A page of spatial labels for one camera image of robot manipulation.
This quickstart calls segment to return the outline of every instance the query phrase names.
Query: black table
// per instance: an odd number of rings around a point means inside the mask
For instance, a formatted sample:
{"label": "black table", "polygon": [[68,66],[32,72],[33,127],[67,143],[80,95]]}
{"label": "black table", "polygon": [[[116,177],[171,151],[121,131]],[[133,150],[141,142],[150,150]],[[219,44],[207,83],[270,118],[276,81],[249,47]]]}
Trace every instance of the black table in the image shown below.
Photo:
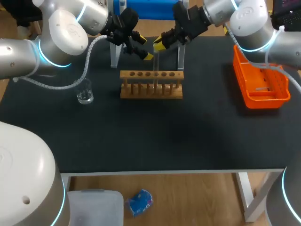
{"label": "black table", "polygon": [[[151,51],[152,41],[145,48]],[[111,69],[109,55],[106,41],[95,45],[92,104],[80,105],[74,90],[11,81],[0,121],[40,136],[62,173],[281,169],[300,150],[301,95],[290,84],[291,100],[279,110],[248,110],[229,37],[198,37],[186,47],[183,100],[120,99],[120,70],[151,70],[152,62],[122,54]],[[162,53],[160,69],[176,70],[176,55],[176,49]],[[70,84],[84,59],[56,79],[38,79]]]}

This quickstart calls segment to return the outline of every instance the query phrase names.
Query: plastic bin lid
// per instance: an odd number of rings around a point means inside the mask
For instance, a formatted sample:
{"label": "plastic bin lid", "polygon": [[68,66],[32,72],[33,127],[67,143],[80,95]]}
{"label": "plastic bin lid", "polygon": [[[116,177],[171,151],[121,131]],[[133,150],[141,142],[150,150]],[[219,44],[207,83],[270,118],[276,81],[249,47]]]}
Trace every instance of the plastic bin lid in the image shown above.
{"label": "plastic bin lid", "polygon": [[123,196],[116,191],[68,192],[70,226],[123,226]]}

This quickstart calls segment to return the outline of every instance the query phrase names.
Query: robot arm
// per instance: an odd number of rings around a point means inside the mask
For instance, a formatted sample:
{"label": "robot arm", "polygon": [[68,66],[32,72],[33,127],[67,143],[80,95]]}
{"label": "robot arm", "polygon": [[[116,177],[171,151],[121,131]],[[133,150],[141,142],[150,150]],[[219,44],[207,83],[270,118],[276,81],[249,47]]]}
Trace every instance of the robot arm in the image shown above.
{"label": "robot arm", "polygon": [[230,21],[230,27],[246,58],[254,63],[268,62],[301,69],[301,32],[280,32],[272,26],[264,0],[204,0],[202,7],[186,9],[181,2],[174,7],[175,28],[161,34],[156,50],[179,41],[187,44],[208,26]]}
{"label": "robot arm", "polygon": [[120,16],[108,12],[95,0],[33,0],[43,14],[43,34],[35,41],[0,39],[0,79],[52,75],[58,68],[70,66],[88,46],[87,33],[107,35],[107,40],[127,45],[126,52],[151,59],[145,50],[134,48],[129,37],[144,44],[133,29],[138,14],[130,8]]}

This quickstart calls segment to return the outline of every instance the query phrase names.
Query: test tube rack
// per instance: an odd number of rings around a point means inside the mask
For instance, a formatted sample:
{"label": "test tube rack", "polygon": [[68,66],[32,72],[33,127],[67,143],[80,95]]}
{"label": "test tube rack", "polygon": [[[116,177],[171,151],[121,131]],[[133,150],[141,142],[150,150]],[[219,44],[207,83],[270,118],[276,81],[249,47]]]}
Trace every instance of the test tube rack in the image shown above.
{"label": "test tube rack", "polygon": [[120,71],[120,98],[183,99],[182,71]]}

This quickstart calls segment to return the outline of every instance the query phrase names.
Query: orange plastic basket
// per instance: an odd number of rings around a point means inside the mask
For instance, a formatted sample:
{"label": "orange plastic basket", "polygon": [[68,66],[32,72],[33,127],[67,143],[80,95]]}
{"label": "orange plastic basket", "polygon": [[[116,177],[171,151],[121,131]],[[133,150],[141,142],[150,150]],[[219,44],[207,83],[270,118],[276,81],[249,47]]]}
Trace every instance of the orange plastic basket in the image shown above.
{"label": "orange plastic basket", "polygon": [[234,46],[233,66],[248,108],[280,108],[291,98],[287,77],[276,70],[252,66],[237,46]]}

